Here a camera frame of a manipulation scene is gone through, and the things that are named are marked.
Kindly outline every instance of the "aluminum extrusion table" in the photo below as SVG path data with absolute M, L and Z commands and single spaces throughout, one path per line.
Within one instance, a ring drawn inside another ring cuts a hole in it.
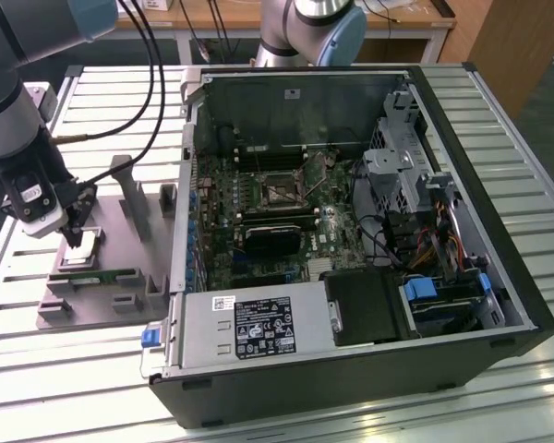
M 182 68 L 166 69 L 169 106 L 162 133 L 134 168 L 146 192 L 175 182 L 181 161 Z M 553 183 L 477 73 L 461 66 L 426 66 L 424 71 L 554 314 Z M 54 132 L 117 126 L 142 104 L 148 78 L 146 67 L 71 69 L 60 93 Z M 150 108 L 122 135 L 62 147 L 68 167 L 88 178 L 104 170 L 114 153 L 135 155 L 157 113 Z M 111 179 L 100 188 L 101 195 L 120 192 Z M 58 244 L 57 235 L 30 239 L 12 220 L 0 233 L 0 441 L 453 443 L 554 438 L 554 337 L 524 357 L 494 365 L 463 388 L 227 429 L 185 431 L 140 375 L 142 326 L 64 333 L 36 329 L 37 304 Z

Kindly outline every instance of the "warning label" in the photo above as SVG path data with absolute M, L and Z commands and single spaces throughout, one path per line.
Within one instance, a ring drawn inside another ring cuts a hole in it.
M 238 302 L 234 308 L 236 356 L 240 360 L 295 352 L 289 297 Z

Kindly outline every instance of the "robotic arm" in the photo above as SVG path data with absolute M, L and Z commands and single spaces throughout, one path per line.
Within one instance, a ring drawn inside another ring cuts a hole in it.
M 351 65 L 366 27 L 354 0 L 263 0 L 256 66 Z
M 28 235 L 59 230 L 80 245 L 96 185 L 68 172 L 16 68 L 114 28 L 115 0 L 0 0 L 0 180 L 2 210 Z M 257 66 L 350 65 L 366 29 L 353 0 L 263 0 Z
M 112 30 L 114 0 L 0 0 L 0 180 L 3 211 L 33 237 L 60 229 L 79 244 L 96 186 L 80 190 L 16 68 Z

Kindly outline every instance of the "black cable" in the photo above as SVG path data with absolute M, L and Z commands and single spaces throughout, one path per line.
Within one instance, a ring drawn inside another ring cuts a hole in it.
M 183 4 L 183 0 L 178 0 L 178 3 L 181 6 L 181 9 L 183 10 L 183 15 L 185 16 L 185 20 L 187 21 L 188 28 L 191 31 L 191 36 L 193 36 L 193 40 L 197 43 L 197 46 L 200 48 L 202 43 L 197 37 L 197 34 L 195 33 L 195 28 L 193 28 L 191 19 L 188 17 L 188 13 L 187 13 L 187 10 L 185 9 L 185 5 Z
M 234 62 L 234 56 L 236 55 L 236 51 L 238 51 L 238 46 L 240 46 L 240 42 L 242 41 L 242 39 L 238 39 L 236 41 L 236 45 L 234 46 L 234 49 L 232 50 L 232 52 L 230 53 L 230 63 L 233 63 Z
M 367 237 L 369 240 L 371 240 L 373 242 L 374 245 L 377 245 L 379 246 L 379 248 L 384 252 L 384 254 L 386 254 L 386 256 L 388 256 L 388 258 L 391 260 L 391 263 L 392 265 L 394 265 L 396 268 L 399 268 L 399 269 L 407 269 L 407 270 L 411 270 L 410 268 L 406 267 L 404 265 L 404 263 L 394 255 L 394 253 L 387 247 L 385 246 L 380 240 L 378 240 L 374 235 L 371 235 L 371 233 L 369 233 L 369 231 L 363 227 L 363 225 L 361 224 L 361 222 L 357 219 L 357 215 L 355 213 L 355 206 L 353 205 L 353 196 L 355 195 L 355 184 L 356 184 L 356 176 L 357 176 L 357 167 L 358 165 L 360 164 L 361 161 L 357 161 L 354 163 L 353 165 L 353 168 L 351 168 L 351 189 L 350 189 L 350 193 L 351 193 L 351 214 L 353 216 L 353 220 L 355 221 L 355 223 L 357 224 L 358 228 L 361 230 L 362 234 Z M 376 217 L 380 217 L 380 216 L 376 216 L 376 215 L 369 215 L 369 216 L 363 216 L 361 217 L 361 220 L 364 220 L 365 218 L 367 217 L 372 217 L 372 218 L 376 218 Z M 375 249 L 375 246 L 374 246 L 374 256 L 376 256 L 376 249 Z
M 220 11 L 220 7 L 218 6 L 217 0 L 211 0 L 211 1 L 215 6 L 215 10 L 218 14 L 218 19 L 220 20 L 220 24 L 222 25 L 223 37 L 225 38 L 225 44 L 228 46 L 228 53 L 232 54 L 232 45 L 230 44 L 230 39 L 228 39 L 228 33 L 226 32 L 225 26 L 223 25 L 222 12 Z
M 384 62 L 386 62 L 388 60 L 388 50 L 390 48 L 391 24 L 392 23 L 400 23 L 400 20 L 398 20 L 397 18 L 391 18 L 390 17 L 389 8 L 386 5 L 384 5 L 381 0 L 378 0 L 378 3 L 380 5 L 382 5 L 383 8 L 386 10 L 386 15 L 385 16 L 382 16 L 380 13 L 378 13 L 378 12 L 374 11 L 373 9 L 371 9 L 371 7 L 369 7 L 369 5 L 367 4 L 367 0 L 363 0 L 363 4 L 366 6 L 367 10 L 371 14 L 373 14 L 374 16 L 381 17 L 381 18 L 385 18 L 386 21 L 388 22 L 388 40 L 386 41 L 386 48 L 384 49 Z
M 388 10 L 388 8 L 387 8 L 383 3 L 381 3 L 380 0 L 378 0 L 378 3 L 379 3 L 380 5 L 382 5 L 382 6 L 384 6 L 384 8 L 388 11 L 388 16 L 387 16 L 387 17 L 386 17 L 386 16 L 383 16 L 383 15 L 381 15 L 379 12 L 376 12 L 376 11 L 374 11 L 373 9 L 371 9 L 371 7 L 367 4 L 367 0 L 363 0 L 363 4 L 366 6 L 366 9 L 367 9 L 371 14 L 373 14 L 374 16 L 378 16 L 378 17 L 380 17 L 380 18 L 385 18 L 386 20 L 391 21 L 391 22 L 393 22 L 393 23 L 400 23 L 400 20 L 397 20 L 396 18 L 391 18 L 391 17 L 390 17 L 390 11 Z
M 223 52 L 223 44 L 222 44 L 222 34 L 220 33 L 220 26 L 218 25 L 218 19 L 215 17 L 215 10 L 213 9 L 213 2 L 211 0 L 207 0 L 207 4 L 210 7 L 211 12 L 211 18 L 213 18 L 213 25 L 215 26 L 215 31 L 218 33 L 218 40 L 220 41 L 220 55 L 222 57 L 222 63 L 225 64 L 225 53 Z
M 131 120 L 127 121 L 126 123 L 122 124 L 119 127 L 116 127 L 115 129 L 109 129 L 107 131 L 104 131 L 98 134 L 88 134 L 83 137 L 84 141 L 97 140 L 99 138 L 114 136 L 116 134 L 119 134 L 120 132 L 125 131 L 129 127 L 133 126 L 141 118 L 141 116 L 144 115 L 144 113 L 146 112 L 146 109 L 148 109 L 148 106 L 150 106 L 151 97 L 154 92 L 154 62 L 153 62 L 153 57 L 151 53 L 151 48 L 150 48 L 150 45 L 148 44 L 148 39 L 146 38 L 146 35 L 144 34 L 143 29 L 141 28 L 138 21 L 136 20 L 136 17 L 131 12 L 131 9 L 129 9 L 129 7 L 127 7 L 127 5 L 124 2 L 119 2 L 119 4 L 126 11 L 127 15 L 133 22 L 134 26 L 137 28 L 139 32 L 139 36 L 141 37 L 141 40 L 143 40 L 146 43 L 146 46 L 148 49 L 148 64 L 150 65 L 150 87 L 148 88 L 146 101 L 141 106 L 141 109 L 139 109 L 138 113 Z
M 108 171 L 105 171 L 104 173 L 98 174 L 95 177 L 92 177 L 89 181 L 86 182 L 86 185 L 92 185 L 98 182 L 99 180 L 102 180 L 105 177 L 108 177 L 109 175 L 113 175 L 118 173 L 119 171 L 123 171 L 124 169 L 133 166 L 137 162 L 139 162 L 141 159 L 143 159 L 152 145 L 154 144 L 154 141 L 156 141 L 156 138 L 158 137 L 158 133 L 160 132 L 160 127 L 162 126 L 163 119 L 164 119 L 164 108 L 166 107 L 166 80 L 164 78 L 164 67 L 163 67 L 163 61 L 162 57 L 160 55 L 160 48 L 158 47 L 158 42 L 156 42 L 156 37 L 154 36 L 154 32 L 151 29 L 150 23 L 148 22 L 148 19 L 144 15 L 144 12 L 141 10 L 141 7 L 139 7 L 137 0 L 130 0 L 131 4 L 136 8 L 139 18 L 141 18 L 141 21 L 144 24 L 144 27 L 146 28 L 146 31 L 148 32 L 148 35 L 150 36 L 151 45 L 154 48 L 154 52 L 156 55 L 156 61 L 158 62 L 158 70 L 160 71 L 160 112 L 158 114 L 158 120 L 156 121 L 156 126 L 154 127 L 154 130 L 151 133 L 150 141 L 148 141 L 148 144 L 143 149 L 143 151 L 135 158 L 131 159 L 128 162 L 119 164 L 115 166 L 115 168 L 111 168 Z M 126 0 L 119 0 L 119 4 L 122 8 L 125 9 L 125 11 L 128 11 L 129 8 L 126 5 Z M 137 21 L 134 23 L 138 30 L 141 29 L 141 26 Z M 146 47 L 148 48 L 148 51 L 150 50 L 150 44 L 148 43 L 148 39 L 144 36 L 144 43 L 146 44 Z
M 391 20 L 390 20 L 390 10 L 387 6 L 385 6 L 383 3 L 381 3 L 381 0 L 378 0 L 378 3 L 382 6 L 384 6 L 384 9 L 386 9 L 386 16 L 388 18 L 388 40 L 386 41 L 386 48 L 384 49 L 384 63 L 388 61 L 388 52 L 390 49 L 390 40 L 391 40 Z

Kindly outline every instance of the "metal bracket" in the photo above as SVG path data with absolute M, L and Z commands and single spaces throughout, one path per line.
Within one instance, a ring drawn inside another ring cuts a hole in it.
M 203 91 L 201 87 L 209 83 L 201 75 L 200 67 L 188 67 L 183 71 L 183 78 L 181 81 L 181 98 L 183 99 L 183 104 L 192 104 L 199 98 Z

